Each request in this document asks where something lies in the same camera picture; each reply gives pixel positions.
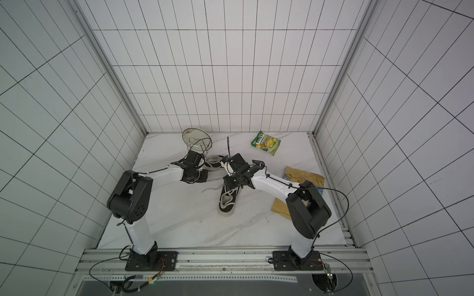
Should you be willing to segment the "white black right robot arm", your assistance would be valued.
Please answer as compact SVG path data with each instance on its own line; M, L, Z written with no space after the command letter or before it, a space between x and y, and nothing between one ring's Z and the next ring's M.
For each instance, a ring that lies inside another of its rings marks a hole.
M298 232L290 245L290 252L298 259L306 259L313 250L318 232L332 216L317 187L310 181L289 183L270 174L263 161L253 160L248 164L240 154L228 158L222 165L228 173L224 177L228 189L247 186L264 191L286 204Z

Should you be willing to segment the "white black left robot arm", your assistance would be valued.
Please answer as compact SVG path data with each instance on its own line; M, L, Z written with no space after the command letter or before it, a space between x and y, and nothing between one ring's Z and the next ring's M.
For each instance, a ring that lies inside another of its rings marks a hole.
M177 181L186 184L206 182L205 161L205 153L191 150L183 159L165 168L146 173L127 170L122 174L107 201L107 208L114 217L123 220L132 243L132 254L143 257L155 253L156 242L144 217L151 193Z

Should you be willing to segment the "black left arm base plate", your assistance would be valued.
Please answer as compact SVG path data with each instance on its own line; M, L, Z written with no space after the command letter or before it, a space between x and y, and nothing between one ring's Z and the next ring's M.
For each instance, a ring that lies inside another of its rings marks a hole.
M152 272L174 271L177 263L178 252L176 251L156 251L147 255L141 255L131 251L125 271L129 272Z

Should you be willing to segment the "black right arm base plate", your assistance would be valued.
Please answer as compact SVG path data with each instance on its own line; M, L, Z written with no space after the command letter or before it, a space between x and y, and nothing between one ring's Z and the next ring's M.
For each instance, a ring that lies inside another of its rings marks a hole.
M324 263L320 253L312 250L304 257L298 257L291 249L288 251L273 251L267 260L275 271L322 271Z

